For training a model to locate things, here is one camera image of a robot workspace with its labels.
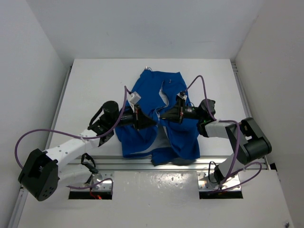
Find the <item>blue zip-up vest jacket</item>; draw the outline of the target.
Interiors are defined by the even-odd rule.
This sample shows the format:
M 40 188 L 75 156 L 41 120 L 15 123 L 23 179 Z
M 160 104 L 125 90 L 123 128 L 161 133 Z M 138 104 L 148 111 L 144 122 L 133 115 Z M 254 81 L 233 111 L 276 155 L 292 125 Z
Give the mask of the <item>blue zip-up vest jacket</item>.
M 152 163 L 159 165 L 177 158 L 192 161 L 200 157 L 197 120 L 184 119 L 178 124 L 161 119 L 176 104 L 176 95 L 186 88 L 179 72 L 146 69 L 141 73 L 132 91 L 141 96 L 138 105 L 157 124 L 139 131 L 131 125 L 116 127 L 124 158 L 150 155 Z

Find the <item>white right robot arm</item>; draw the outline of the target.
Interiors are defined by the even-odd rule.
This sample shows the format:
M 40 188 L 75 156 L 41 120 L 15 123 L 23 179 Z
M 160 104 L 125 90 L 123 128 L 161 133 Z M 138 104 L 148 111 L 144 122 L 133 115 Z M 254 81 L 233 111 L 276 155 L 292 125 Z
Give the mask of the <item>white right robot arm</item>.
M 185 101 L 179 98 L 173 108 L 161 114 L 161 119 L 179 124 L 184 119 L 197 120 L 197 129 L 201 136 L 229 140 L 233 154 L 216 165 L 214 172 L 208 175 L 208 183 L 219 187 L 227 178 L 236 175 L 251 162 L 269 154 L 272 146 L 253 118 L 235 123 L 216 120 L 215 113 L 213 100 L 204 99 L 198 107 L 192 107 L 186 106 Z

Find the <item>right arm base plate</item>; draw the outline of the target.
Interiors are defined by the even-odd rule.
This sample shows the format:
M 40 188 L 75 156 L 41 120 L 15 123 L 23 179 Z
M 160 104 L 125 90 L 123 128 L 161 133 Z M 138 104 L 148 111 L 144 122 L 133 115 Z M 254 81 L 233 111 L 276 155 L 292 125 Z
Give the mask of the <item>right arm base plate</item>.
M 198 171 L 197 179 L 198 179 L 198 189 L 201 192 L 209 192 L 216 190 L 238 191 L 241 189 L 240 179 L 238 175 L 236 175 L 235 177 L 228 178 L 226 182 L 221 186 L 217 184 L 212 172 L 210 173 L 210 177 L 209 177 L 209 173 L 207 171 Z

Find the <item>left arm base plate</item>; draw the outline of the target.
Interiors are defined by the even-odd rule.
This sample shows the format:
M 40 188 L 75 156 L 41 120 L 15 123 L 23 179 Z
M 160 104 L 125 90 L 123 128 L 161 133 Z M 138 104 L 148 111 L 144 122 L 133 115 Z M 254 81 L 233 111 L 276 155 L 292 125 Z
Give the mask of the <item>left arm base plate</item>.
M 114 172 L 101 171 L 99 174 L 92 176 L 87 183 L 77 183 L 68 186 L 73 190 L 89 190 L 94 191 L 111 191 L 114 186 Z

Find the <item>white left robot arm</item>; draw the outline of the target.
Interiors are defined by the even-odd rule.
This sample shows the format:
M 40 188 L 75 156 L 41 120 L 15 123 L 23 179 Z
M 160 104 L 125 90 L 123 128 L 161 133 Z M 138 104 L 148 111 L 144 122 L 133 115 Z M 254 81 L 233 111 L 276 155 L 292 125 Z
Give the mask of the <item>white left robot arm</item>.
M 116 127 L 126 125 L 141 130 L 155 126 L 156 122 L 144 114 L 139 105 L 119 109 L 117 102 L 107 101 L 80 135 L 70 134 L 71 140 L 45 151 L 33 150 L 22 167 L 18 181 L 38 201 L 48 199 L 63 181 L 67 181 L 66 186 L 71 188 L 74 174 L 77 180 L 90 182 L 98 174 L 95 163 L 82 161 L 76 171 L 61 171 L 79 156 L 90 159 L 89 152 L 105 144 L 114 135 Z

